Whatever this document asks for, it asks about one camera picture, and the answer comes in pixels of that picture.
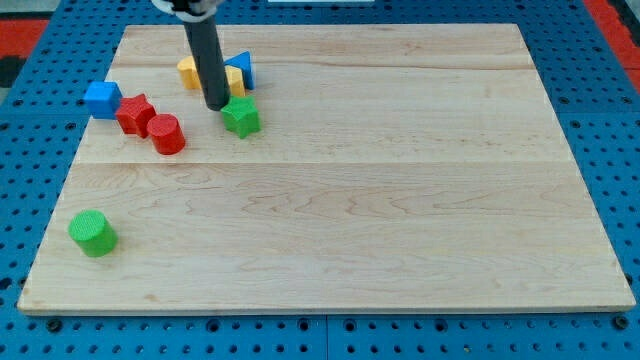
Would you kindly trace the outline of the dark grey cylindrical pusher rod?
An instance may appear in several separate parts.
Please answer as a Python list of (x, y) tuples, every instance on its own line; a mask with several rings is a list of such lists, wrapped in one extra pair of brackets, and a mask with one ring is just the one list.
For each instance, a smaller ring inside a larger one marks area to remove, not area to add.
[(187, 40), (194, 58), (207, 107), (220, 111), (230, 99), (230, 88), (214, 17), (185, 22)]

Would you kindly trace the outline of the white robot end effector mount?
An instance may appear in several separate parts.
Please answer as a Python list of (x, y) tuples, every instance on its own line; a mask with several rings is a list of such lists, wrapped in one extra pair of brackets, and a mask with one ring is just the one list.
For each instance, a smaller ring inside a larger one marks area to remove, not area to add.
[(161, 12), (174, 15), (183, 22), (202, 22), (217, 12), (224, 0), (151, 0)]

